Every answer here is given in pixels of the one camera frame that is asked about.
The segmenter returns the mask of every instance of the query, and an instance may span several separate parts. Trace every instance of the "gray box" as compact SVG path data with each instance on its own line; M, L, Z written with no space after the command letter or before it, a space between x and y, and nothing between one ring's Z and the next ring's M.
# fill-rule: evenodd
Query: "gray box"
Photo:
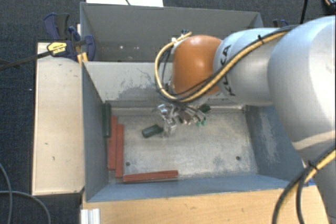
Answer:
M81 34L93 34L97 44L95 61L82 69L87 201L284 188L302 162L272 106L232 104L219 95L210 102L206 126L180 125L171 137L141 134L155 123L152 110L162 102L155 91L155 53L172 36L184 28L224 39L262 26L254 12L81 3ZM177 169L177 181L114 179L103 137L105 102L124 124L124 173Z

